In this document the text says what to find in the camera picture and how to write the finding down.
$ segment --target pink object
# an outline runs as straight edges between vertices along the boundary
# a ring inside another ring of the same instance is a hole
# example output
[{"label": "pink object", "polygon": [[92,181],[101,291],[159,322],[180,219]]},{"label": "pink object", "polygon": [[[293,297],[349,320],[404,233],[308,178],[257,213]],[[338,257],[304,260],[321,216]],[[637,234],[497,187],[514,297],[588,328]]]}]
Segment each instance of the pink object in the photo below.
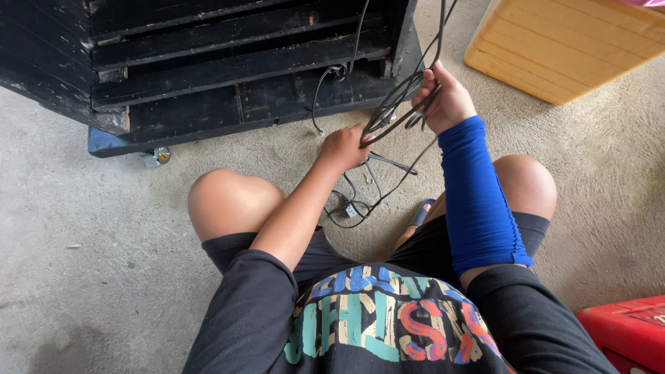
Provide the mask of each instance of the pink object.
[{"label": "pink object", "polygon": [[665,7],[665,0],[619,0],[622,3],[643,7]]}]

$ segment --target electrical cord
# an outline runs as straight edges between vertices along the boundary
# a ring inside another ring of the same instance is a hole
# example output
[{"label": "electrical cord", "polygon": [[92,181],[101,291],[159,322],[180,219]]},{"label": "electrical cord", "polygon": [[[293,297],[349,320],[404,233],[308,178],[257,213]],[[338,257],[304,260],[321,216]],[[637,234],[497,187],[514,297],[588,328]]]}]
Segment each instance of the electrical cord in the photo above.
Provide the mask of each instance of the electrical cord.
[{"label": "electrical cord", "polygon": [[[439,56],[441,55],[441,50],[442,50],[442,45],[443,45],[443,33],[444,33],[444,27],[446,26],[446,23],[448,22],[448,19],[450,18],[450,15],[452,14],[453,9],[455,8],[455,5],[457,4],[458,0],[454,0],[453,3],[450,6],[450,9],[448,10],[448,13],[446,14],[446,0],[442,0],[441,2],[441,17],[439,21],[439,32],[438,34],[434,37],[430,45],[427,47],[425,52],[422,54],[422,58],[417,64],[417,67],[420,67],[420,65],[424,62],[425,56],[429,52],[429,50],[432,48],[435,42],[438,41],[437,45],[437,50],[436,50],[436,55],[434,57],[433,63],[430,66],[430,69],[434,69],[434,63],[439,59]],[[367,10],[367,5],[369,4],[369,0],[366,0],[364,7],[362,9],[362,13],[360,15],[360,21],[358,22],[358,28],[356,30],[356,39],[355,39],[355,45],[353,49],[353,54],[351,58],[351,62],[349,64],[348,70],[346,69],[346,65],[337,65],[333,67],[328,67],[328,69],[323,73],[321,78],[319,79],[319,83],[317,85],[317,89],[314,94],[314,99],[312,101],[312,122],[314,124],[314,127],[316,128],[317,132],[319,135],[324,136],[325,133],[321,128],[317,126],[315,115],[314,115],[314,110],[316,107],[316,100],[317,96],[319,93],[319,89],[321,87],[321,83],[323,82],[323,79],[328,75],[328,74],[335,74],[338,77],[338,80],[341,81],[344,78],[348,77],[349,74],[351,74],[351,71],[353,70],[353,62],[356,57],[356,53],[358,50],[358,42],[360,38],[360,30],[362,28],[362,21],[364,19],[365,11]],[[367,122],[367,125],[365,126],[365,129],[362,133],[362,137],[364,137],[367,134],[370,134],[371,132],[376,132],[381,129],[383,129],[386,125],[386,119],[391,118],[392,115],[395,113],[397,110],[397,107],[406,99],[409,94],[414,92],[414,90],[418,89],[420,85],[423,83],[424,78],[423,78],[423,72],[424,70],[417,70],[415,73],[410,75],[408,78],[404,79],[388,96],[384,99],[384,101],[379,105],[379,107],[374,111],[374,114],[370,118],[370,120]],[[405,115],[400,117],[398,120],[394,122],[390,127],[388,127],[385,131],[381,132],[379,135],[377,135],[374,139],[369,140],[367,142],[364,142],[360,145],[361,148],[365,148],[366,146],[373,144],[377,141],[379,141],[381,138],[386,136],[388,133],[393,131],[397,126],[402,124],[404,121],[406,121],[405,124],[405,129],[410,130],[411,128],[415,127],[419,122],[421,122],[421,130],[424,130],[426,126],[426,113],[427,109],[430,105],[430,103],[433,101],[434,97],[438,94],[439,90],[441,89],[441,85],[437,85],[437,87],[418,105],[414,106],[411,108]],[[343,174],[344,179],[348,182],[349,186],[351,187],[353,191],[353,196],[351,198],[347,198],[344,194],[337,190],[333,190],[332,193],[338,195],[341,200],[342,204],[338,206],[337,208],[334,208],[330,211],[328,211],[327,208],[323,208],[323,210],[326,212],[327,216],[331,219],[331,221],[341,227],[341,228],[354,228],[360,225],[367,219],[371,213],[376,209],[379,204],[383,200],[385,200],[389,195],[391,195],[395,190],[397,190],[403,183],[403,181],[411,175],[418,175],[418,171],[414,168],[415,165],[420,161],[420,159],[425,155],[425,153],[434,145],[436,142],[436,138],[427,145],[427,147],[418,155],[418,157],[415,159],[415,161],[411,164],[411,166],[406,166],[403,164],[400,164],[399,162],[395,162],[392,160],[389,160],[385,157],[382,157],[378,155],[375,152],[370,151],[370,154],[368,155],[367,160],[365,160],[362,164],[356,166],[355,168],[359,168],[361,166],[366,166],[367,170],[369,171],[370,175],[372,176],[372,179],[374,180],[376,184],[376,188],[378,190],[378,195],[379,199],[374,203],[373,205],[367,204],[365,202],[356,200],[356,187],[355,185],[351,182],[349,177],[346,175],[346,172]],[[397,185],[391,189],[387,194],[383,195],[381,192],[381,188],[379,186],[379,183],[377,179],[374,177],[374,173],[368,163],[370,159],[375,159],[383,162],[387,162],[391,165],[394,165],[404,171],[406,173],[402,177],[402,179],[397,183]],[[358,207],[362,207],[366,213],[362,213]],[[341,215],[343,212],[349,213],[349,208],[352,208],[355,213],[357,213],[360,217],[361,220],[351,226],[343,226],[339,224],[336,220],[335,217]]]}]

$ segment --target hand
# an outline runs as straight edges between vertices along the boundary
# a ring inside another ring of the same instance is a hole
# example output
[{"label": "hand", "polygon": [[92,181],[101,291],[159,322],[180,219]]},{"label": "hand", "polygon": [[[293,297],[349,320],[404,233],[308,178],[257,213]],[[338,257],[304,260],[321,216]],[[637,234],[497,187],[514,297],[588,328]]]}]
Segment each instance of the hand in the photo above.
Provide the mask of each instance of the hand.
[{"label": "hand", "polygon": [[418,105],[441,83],[441,89],[426,113],[427,125],[437,135],[476,115],[469,91],[441,66],[441,62],[436,61],[434,71],[427,69],[423,76],[425,81],[411,100],[411,105]]},{"label": "hand", "polygon": [[360,144],[374,138],[374,136],[366,136],[361,141],[360,137],[364,128],[365,123],[358,122],[326,136],[315,164],[324,164],[327,168],[342,174],[363,163],[367,160],[372,146],[360,149]]}]

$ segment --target black sandal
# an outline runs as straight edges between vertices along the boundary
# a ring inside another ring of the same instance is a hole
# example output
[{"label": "black sandal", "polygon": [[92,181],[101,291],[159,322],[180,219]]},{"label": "black sandal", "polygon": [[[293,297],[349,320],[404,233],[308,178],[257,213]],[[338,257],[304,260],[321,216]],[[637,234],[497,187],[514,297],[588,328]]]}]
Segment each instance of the black sandal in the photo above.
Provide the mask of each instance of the black sandal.
[{"label": "black sandal", "polygon": [[414,214],[414,217],[411,218],[411,222],[409,222],[409,226],[420,226],[422,225],[422,222],[425,220],[425,216],[427,216],[427,210],[423,208],[423,205],[429,204],[430,209],[432,209],[432,205],[434,205],[434,202],[436,200],[434,199],[427,199],[420,203],[420,206],[416,210],[416,213]]}]

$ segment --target caster wheel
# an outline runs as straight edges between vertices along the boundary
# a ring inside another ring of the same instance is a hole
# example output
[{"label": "caster wheel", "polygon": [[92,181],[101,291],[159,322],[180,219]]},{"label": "caster wheel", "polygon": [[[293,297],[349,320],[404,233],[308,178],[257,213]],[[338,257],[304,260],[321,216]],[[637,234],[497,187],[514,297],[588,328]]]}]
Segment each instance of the caster wheel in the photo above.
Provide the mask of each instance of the caster wheel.
[{"label": "caster wheel", "polygon": [[148,168],[156,168],[157,166],[164,165],[171,159],[171,151],[168,147],[155,148],[151,151],[141,152],[138,155],[141,156],[141,159],[146,163]]}]

